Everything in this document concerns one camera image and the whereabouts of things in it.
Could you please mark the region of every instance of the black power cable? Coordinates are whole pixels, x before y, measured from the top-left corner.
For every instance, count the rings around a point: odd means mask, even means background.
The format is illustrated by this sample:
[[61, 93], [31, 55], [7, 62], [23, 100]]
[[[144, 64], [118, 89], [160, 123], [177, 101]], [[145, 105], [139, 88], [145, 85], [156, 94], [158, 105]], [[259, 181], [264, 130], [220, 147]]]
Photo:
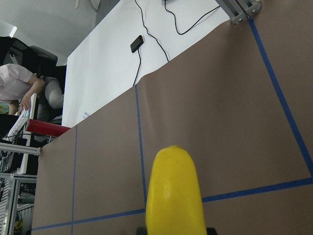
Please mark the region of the black power cable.
[[215, 7], [214, 9], [210, 10], [209, 12], [205, 13], [205, 14], [204, 14], [203, 16], [201, 16], [201, 18], [198, 19], [189, 29], [187, 29], [187, 31], [185, 31], [185, 32], [183, 32], [183, 33], [180, 33], [180, 32], [178, 31], [178, 29], [177, 29], [176, 15], [175, 15], [173, 12], [171, 12], [170, 10], [168, 10], [168, 9], [166, 8], [166, 0], [164, 1], [164, 8], [165, 8], [165, 10], [166, 10], [167, 12], [171, 13], [171, 14], [174, 16], [176, 32], [177, 32], [179, 35], [184, 35], [184, 34], [187, 33], [190, 29], [192, 29], [203, 17], [205, 17], [207, 14], [210, 14], [211, 12], [213, 12], [213, 11], [219, 9], [220, 6], [217, 6], [217, 7]]
[[141, 66], [141, 56], [140, 56], [140, 53], [139, 53], [139, 48], [138, 48], [138, 55], [139, 55], [139, 60], [140, 60], [140, 62], [139, 62], [139, 66], [138, 66], [138, 70], [137, 70], [137, 74], [136, 74], [136, 77], [135, 77], [135, 81], [134, 81], [134, 84], [133, 84], [133, 86], [135, 85], [135, 83], [136, 83], [136, 80], [137, 80], [137, 76], [138, 76], [138, 73], [139, 73], [139, 69], [140, 69], [140, 66]]
[[138, 5], [138, 3], [137, 3], [136, 0], [135, 0], [135, 3], [136, 3], [136, 5], [140, 8], [142, 24], [143, 24], [143, 26], [145, 27], [145, 29], [146, 29], [146, 31], [147, 31], [147, 34], [148, 34], [149, 36], [153, 37], [153, 38], [156, 40], [157, 44], [160, 46], [160, 48], [161, 48], [162, 51], [164, 52], [164, 54], [165, 54], [165, 56], [166, 56], [167, 62], [169, 62], [169, 59], [168, 59], [168, 57], [167, 57], [167, 54], [166, 54], [165, 50], [163, 49], [163, 47], [161, 46], [161, 44], [158, 42], [158, 40], [156, 39], [155, 36], [153, 36], [152, 34], [149, 33], [148, 28], [146, 27], [145, 22], [143, 21], [143, 13], [142, 13], [141, 7]]

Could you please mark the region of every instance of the banana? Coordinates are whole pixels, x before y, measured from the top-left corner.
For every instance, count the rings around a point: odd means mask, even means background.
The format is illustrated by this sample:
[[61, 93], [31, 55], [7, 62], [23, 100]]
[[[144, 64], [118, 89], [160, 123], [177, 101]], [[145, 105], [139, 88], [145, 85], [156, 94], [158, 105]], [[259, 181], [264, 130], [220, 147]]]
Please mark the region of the banana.
[[156, 155], [146, 225], [148, 235], [207, 235], [196, 167], [187, 151], [178, 146]]

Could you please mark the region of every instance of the blue tape line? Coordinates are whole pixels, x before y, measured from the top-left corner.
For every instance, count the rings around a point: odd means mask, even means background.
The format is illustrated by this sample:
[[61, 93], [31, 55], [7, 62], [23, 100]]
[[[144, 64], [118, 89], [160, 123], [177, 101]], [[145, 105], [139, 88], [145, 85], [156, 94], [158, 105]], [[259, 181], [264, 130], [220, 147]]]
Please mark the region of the blue tape line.
[[[295, 188], [295, 187], [312, 185], [312, 184], [313, 184], [313, 179], [308, 178], [308, 179], [303, 179], [303, 180], [296, 180], [296, 181], [271, 185], [271, 186], [265, 186], [265, 187], [260, 187], [260, 188], [253, 188], [253, 189], [247, 189], [247, 190], [242, 190], [242, 191], [237, 191], [237, 192], [230, 192], [230, 193], [225, 193], [225, 194], [220, 194], [220, 195], [215, 195], [215, 196], [209, 196], [209, 197], [203, 198], [202, 202], [204, 202], [204, 203], [205, 202], [212, 202], [212, 201], [218, 201], [218, 200], [223, 200], [223, 199], [230, 199], [230, 198], [260, 194], [260, 193], [265, 193], [265, 192], [278, 191], [278, 190]], [[44, 230], [44, 229], [51, 229], [51, 228], [56, 228], [56, 227], [68, 226], [68, 225], [73, 226], [74, 224], [82, 224], [82, 223], [88, 223], [88, 222], [93, 222], [93, 221], [124, 217], [124, 216], [128, 216], [128, 215], [141, 214], [141, 213], [145, 213], [145, 212], [146, 212], [145, 209], [138, 209], [138, 210], [134, 210], [134, 211], [109, 214], [109, 215], [105, 215], [105, 216], [100, 216], [100, 217], [95, 217], [95, 218], [90, 218], [90, 219], [82, 219], [82, 220], [72, 221], [72, 222], [68, 222], [68, 223], [43, 226], [43, 227], [33, 228], [32, 230], [33, 231]]]
[[272, 84], [275, 88], [275, 91], [276, 91], [276, 94], [278, 96], [278, 99], [280, 101], [280, 104], [281, 106], [283, 107], [283, 110], [285, 112], [285, 115], [286, 115], [286, 118], [289, 122], [289, 125], [292, 129], [292, 132], [293, 132], [293, 135], [298, 143], [298, 146], [301, 150], [301, 153], [303, 155], [303, 158], [307, 164], [307, 167], [309, 169], [309, 172], [311, 174], [311, 177], [313, 177], [313, 161], [312, 161], [312, 158], [310, 157], [310, 154], [308, 152], [308, 149], [302, 139], [302, 136], [301, 136], [301, 133], [297, 127], [297, 124], [292, 116], [292, 113], [290, 111], [290, 108], [288, 106], [288, 103], [285, 99], [285, 96], [284, 96], [284, 93], [282, 91], [282, 89], [280, 88], [279, 86], [279, 82], [277, 80], [277, 77], [275, 75], [275, 72], [274, 72], [274, 69], [269, 61], [269, 58], [268, 58], [268, 55], [265, 51], [265, 48], [263, 46], [263, 43], [262, 43], [262, 40], [261, 40], [261, 37], [259, 35], [259, 32], [257, 30], [257, 27], [253, 21], [253, 19], [250, 19], [249, 21], [249, 24], [250, 24], [250, 27], [251, 27], [251, 30], [253, 32], [253, 35], [254, 35], [254, 38], [255, 38], [255, 41], [259, 47], [259, 50], [260, 50], [260, 53], [261, 53], [261, 56], [263, 58], [263, 61], [264, 61], [264, 64], [266, 66], [266, 69], [268, 70], [268, 74], [270, 76], [270, 79], [272, 81]]
[[265, 187], [260, 187], [260, 188], [253, 188], [253, 189], [247, 189], [247, 190], [242, 190], [242, 191], [237, 191], [237, 192], [230, 192], [230, 193], [224, 193], [224, 194], [215, 195], [215, 196], [209, 196], [209, 197], [203, 198], [202, 202], [213, 202], [213, 201], [219, 201], [219, 200], [224, 200], [224, 199], [229, 199], [229, 198], [242, 197], [242, 196], [254, 195], [254, 194], [265, 193], [265, 192], [272, 192], [272, 191], [277, 191], [277, 190], [282, 190], [282, 189], [311, 185], [311, 184], [313, 184], [313, 179], [308, 178], [308, 179], [303, 179], [303, 180], [286, 182], [282, 184], [276, 184], [276, 185], [265, 186]]
[[44, 229], [53, 229], [53, 228], [68, 226], [68, 225], [72, 225], [72, 224], [73, 224], [73, 222], [54, 224], [54, 225], [47, 225], [47, 226], [32, 228], [31, 231], [38, 231], [38, 230], [44, 230]]
[[146, 186], [146, 176], [145, 176], [145, 164], [143, 159], [143, 149], [142, 149], [142, 135], [141, 135], [141, 124], [140, 124], [140, 109], [139, 109], [139, 98], [138, 98], [138, 88], [135, 85], [136, 93], [136, 105], [137, 105], [137, 119], [138, 119], [138, 132], [139, 132], [139, 146], [140, 146], [140, 159], [141, 159], [141, 174], [142, 174], [142, 184], [143, 184], [143, 197], [145, 207], [147, 204], [147, 186]]
[[[74, 221], [74, 207], [75, 207], [75, 179], [76, 179], [76, 157], [77, 157], [77, 135], [78, 127], [75, 126], [75, 150], [74, 150], [74, 174], [73, 174], [73, 198], [72, 198], [72, 222]], [[73, 235], [73, 225], [71, 226], [71, 235]]]
[[124, 216], [134, 215], [134, 214], [142, 214], [145, 211], [146, 211], [145, 209], [139, 209], [139, 210], [134, 210], [134, 211], [109, 214], [109, 215], [90, 218], [90, 219], [77, 220], [77, 221], [74, 221], [73, 224], [82, 224], [82, 223], [94, 222], [94, 221], [98, 221], [98, 220], [112, 219], [112, 218], [124, 217]]
[[139, 210], [134, 210], [134, 211], [109, 214], [109, 215], [90, 218], [90, 219], [82, 219], [82, 220], [77, 220], [77, 221], [72, 221], [72, 222], [67, 222], [67, 223], [62, 223], [62, 224], [54, 224], [54, 225], [33, 228], [32, 231], [52, 229], [52, 228], [63, 227], [63, 226], [68, 226], [68, 225], [71, 225], [73, 227], [73, 225], [75, 224], [83, 224], [83, 223], [94, 222], [94, 221], [99, 221], [99, 220], [112, 219], [112, 218], [124, 217], [124, 216], [129, 216], [129, 215], [135, 215], [135, 214], [142, 214], [144, 212], [146, 212], [145, 209], [139, 209]]

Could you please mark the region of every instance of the red tube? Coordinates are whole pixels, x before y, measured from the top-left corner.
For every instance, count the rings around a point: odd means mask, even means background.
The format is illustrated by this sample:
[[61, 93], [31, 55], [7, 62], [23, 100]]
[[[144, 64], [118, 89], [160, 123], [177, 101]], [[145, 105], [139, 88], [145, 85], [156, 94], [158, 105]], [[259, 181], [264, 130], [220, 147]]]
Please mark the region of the red tube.
[[66, 126], [30, 119], [26, 130], [36, 134], [59, 137], [69, 129]]

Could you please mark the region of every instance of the white tabletop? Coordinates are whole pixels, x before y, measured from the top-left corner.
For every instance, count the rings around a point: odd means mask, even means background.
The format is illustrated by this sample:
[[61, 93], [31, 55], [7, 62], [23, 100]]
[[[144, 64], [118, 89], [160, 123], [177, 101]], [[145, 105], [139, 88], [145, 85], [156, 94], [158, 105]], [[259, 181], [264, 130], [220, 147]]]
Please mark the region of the white tabletop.
[[[206, 36], [228, 15], [219, 8], [204, 17], [185, 35], [178, 35], [174, 17], [165, 11], [164, 1], [137, 0], [144, 12], [149, 32], [159, 39], [172, 60]], [[187, 30], [209, 10], [214, 0], [168, 1], [168, 9], [175, 12], [180, 31]], [[130, 44], [142, 35], [142, 57], [138, 79], [167, 63], [163, 51], [142, 26], [140, 10], [134, 0], [121, 0], [104, 20], [68, 57], [62, 125], [73, 127], [83, 120], [84, 113], [95, 111], [124, 93], [134, 82], [139, 65], [138, 53]]]

